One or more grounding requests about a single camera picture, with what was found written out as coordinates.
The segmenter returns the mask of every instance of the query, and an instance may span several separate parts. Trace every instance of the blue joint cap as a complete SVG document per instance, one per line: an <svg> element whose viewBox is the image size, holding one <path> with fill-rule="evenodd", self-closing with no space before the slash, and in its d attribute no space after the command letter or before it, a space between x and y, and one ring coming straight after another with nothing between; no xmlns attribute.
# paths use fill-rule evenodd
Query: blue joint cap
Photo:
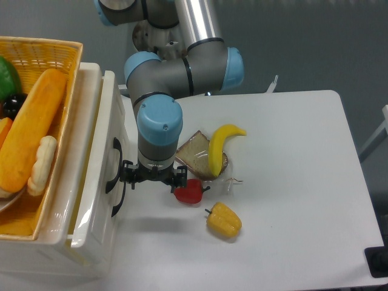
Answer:
<svg viewBox="0 0 388 291"><path fill-rule="evenodd" d="M98 0L94 0L94 3L95 3L95 7L97 9L97 13L98 13L98 16L99 16L99 19L101 20L101 22L105 25L105 26L115 26L114 24L112 24L108 19L107 17L105 16L103 10L101 9L101 6L99 5L99 1Z"/></svg>
<svg viewBox="0 0 388 291"><path fill-rule="evenodd" d="M176 142L183 128L183 114L179 103L164 94L146 98L138 112L138 131L149 143L167 146Z"/></svg>
<svg viewBox="0 0 388 291"><path fill-rule="evenodd" d="M138 66L140 66L143 62L151 61L152 59L161 62L156 53L138 52L130 56L124 65L125 83L128 82L129 76Z"/></svg>
<svg viewBox="0 0 388 291"><path fill-rule="evenodd" d="M228 61L222 90L231 89L241 85L244 80L244 63L243 57L235 47L228 47Z"/></svg>

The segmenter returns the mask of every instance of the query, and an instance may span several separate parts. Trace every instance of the bread slice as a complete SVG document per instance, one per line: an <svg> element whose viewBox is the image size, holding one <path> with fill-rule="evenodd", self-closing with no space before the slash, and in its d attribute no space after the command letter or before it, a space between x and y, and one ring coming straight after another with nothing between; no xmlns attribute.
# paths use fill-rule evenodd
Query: bread slice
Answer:
<svg viewBox="0 0 388 291"><path fill-rule="evenodd" d="M187 165L188 170L203 181L212 181L216 178L209 168L209 142L209 139L198 130L176 151L176 160L180 164ZM222 153L221 173L225 171L228 163L227 155Z"/></svg>

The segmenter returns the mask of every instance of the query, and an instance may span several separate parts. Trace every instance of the toy bread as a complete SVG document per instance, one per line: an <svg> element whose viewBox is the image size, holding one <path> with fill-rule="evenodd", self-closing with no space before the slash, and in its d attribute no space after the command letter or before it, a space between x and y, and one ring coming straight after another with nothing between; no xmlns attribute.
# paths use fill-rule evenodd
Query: toy bread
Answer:
<svg viewBox="0 0 388 291"><path fill-rule="evenodd" d="M0 149L5 141L12 126L12 120L10 118L4 118L0 120Z"/></svg>
<svg viewBox="0 0 388 291"><path fill-rule="evenodd" d="M40 140L47 135L66 82L65 74L48 69L32 87L0 149L0 197L11 196L27 183Z"/></svg>

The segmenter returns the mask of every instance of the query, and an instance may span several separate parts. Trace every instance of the yellow banana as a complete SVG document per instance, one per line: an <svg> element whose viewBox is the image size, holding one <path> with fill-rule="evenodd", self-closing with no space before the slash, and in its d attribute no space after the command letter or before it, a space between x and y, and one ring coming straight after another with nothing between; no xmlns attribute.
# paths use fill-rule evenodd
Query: yellow banana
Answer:
<svg viewBox="0 0 388 291"><path fill-rule="evenodd" d="M222 167L222 149L225 139L235 135L247 135L247 132L233 124L225 124L217 129L209 143L209 168L214 177L221 172Z"/></svg>

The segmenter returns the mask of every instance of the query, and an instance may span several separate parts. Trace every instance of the green pepper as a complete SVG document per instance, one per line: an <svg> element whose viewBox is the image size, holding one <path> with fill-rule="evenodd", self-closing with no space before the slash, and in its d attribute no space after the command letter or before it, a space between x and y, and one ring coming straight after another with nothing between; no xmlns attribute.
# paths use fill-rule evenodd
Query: green pepper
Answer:
<svg viewBox="0 0 388 291"><path fill-rule="evenodd" d="M0 101L15 93L22 93L19 75L15 67L0 56Z"/></svg>

